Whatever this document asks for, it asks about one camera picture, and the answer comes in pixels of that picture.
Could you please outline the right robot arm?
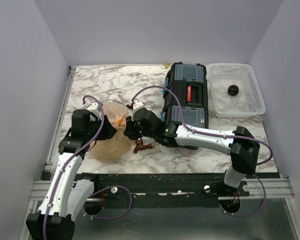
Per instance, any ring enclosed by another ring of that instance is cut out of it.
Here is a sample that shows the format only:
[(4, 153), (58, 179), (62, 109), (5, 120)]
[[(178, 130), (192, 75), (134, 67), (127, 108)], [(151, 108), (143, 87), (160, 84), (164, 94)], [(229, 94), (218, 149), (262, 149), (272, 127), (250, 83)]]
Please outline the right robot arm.
[(130, 140), (147, 137), (168, 148), (204, 148), (230, 156), (231, 166), (220, 183), (220, 191), (226, 196), (237, 192), (244, 177), (256, 172), (260, 144), (243, 126), (233, 131), (217, 131), (178, 121), (163, 122), (144, 107), (125, 120), (124, 135)]

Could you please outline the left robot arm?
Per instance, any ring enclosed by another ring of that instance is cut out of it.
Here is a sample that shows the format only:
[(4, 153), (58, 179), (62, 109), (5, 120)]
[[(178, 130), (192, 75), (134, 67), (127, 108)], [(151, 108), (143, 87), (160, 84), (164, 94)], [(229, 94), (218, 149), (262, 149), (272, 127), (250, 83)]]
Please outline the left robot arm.
[(34, 240), (71, 240), (75, 220), (88, 197), (100, 194), (97, 180), (82, 179), (73, 187), (77, 172), (93, 141), (112, 138), (117, 130), (98, 104), (72, 113), (71, 127), (58, 145), (58, 162), (49, 189), (35, 213), (26, 218)]

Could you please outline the orange translucent plastic bag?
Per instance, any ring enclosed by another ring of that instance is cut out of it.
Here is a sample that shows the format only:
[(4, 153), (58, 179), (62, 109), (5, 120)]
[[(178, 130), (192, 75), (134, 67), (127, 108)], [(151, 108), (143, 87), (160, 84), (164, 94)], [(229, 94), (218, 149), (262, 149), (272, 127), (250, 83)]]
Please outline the orange translucent plastic bag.
[(131, 140), (124, 135), (129, 111), (125, 105), (114, 101), (104, 103), (103, 110), (117, 132), (111, 139), (97, 141), (90, 153), (94, 159), (110, 163), (121, 158), (131, 147)]

